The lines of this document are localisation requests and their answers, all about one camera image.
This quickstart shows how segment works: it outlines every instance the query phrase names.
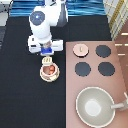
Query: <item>black table surface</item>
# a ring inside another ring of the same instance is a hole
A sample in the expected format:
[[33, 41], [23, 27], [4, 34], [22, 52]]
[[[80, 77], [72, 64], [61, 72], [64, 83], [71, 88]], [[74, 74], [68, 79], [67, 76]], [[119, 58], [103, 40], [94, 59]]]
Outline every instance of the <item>black table surface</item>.
[[99, 31], [95, 29], [93, 36], [92, 24], [89, 28], [90, 22], [85, 22], [88, 17], [81, 17], [81, 25], [79, 18], [71, 17], [62, 28], [51, 28], [54, 39], [64, 40], [64, 50], [53, 56], [60, 76], [52, 83], [40, 77], [42, 57], [28, 52], [27, 40], [31, 35], [28, 17], [8, 19], [0, 51], [0, 128], [66, 128], [65, 42], [111, 40], [106, 16], [101, 16], [102, 22], [99, 16], [92, 18], [97, 19], [93, 27], [100, 27]]

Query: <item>white bowl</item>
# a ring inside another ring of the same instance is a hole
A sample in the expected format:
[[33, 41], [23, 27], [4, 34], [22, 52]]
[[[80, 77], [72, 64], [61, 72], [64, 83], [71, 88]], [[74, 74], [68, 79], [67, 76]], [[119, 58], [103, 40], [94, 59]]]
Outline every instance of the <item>white bowl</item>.
[[83, 89], [76, 99], [76, 110], [80, 119], [94, 128], [109, 125], [115, 116], [112, 97], [99, 87]]

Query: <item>red object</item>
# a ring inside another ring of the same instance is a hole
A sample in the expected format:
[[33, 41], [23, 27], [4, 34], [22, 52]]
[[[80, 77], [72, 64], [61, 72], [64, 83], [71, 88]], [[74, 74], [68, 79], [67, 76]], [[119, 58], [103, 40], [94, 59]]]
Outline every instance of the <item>red object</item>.
[[51, 74], [53, 74], [53, 73], [54, 73], [54, 71], [50, 71], [50, 72], [49, 72], [49, 75], [51, 75]]
[[49, 69], [50, 69], [50, 71], [55, 71], [55, 67], [54, 67], [53, 65], [51, 65], [51, 66], [49, 67]]

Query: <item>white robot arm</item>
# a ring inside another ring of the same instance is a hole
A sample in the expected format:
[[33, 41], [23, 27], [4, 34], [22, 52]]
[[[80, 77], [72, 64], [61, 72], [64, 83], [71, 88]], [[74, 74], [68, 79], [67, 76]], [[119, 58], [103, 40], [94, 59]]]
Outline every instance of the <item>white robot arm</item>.
[[50, 26], [63, 27], [68, 22], [65, 0], [56, 0], [56, 6], [36, 6], [29, 17], [33, 35], [29, 36], [28, 47], [31, 53], [44, 51], [42, 54], [53, 55], [54, 51], [63, 50], [63, 40], [52, 42]]

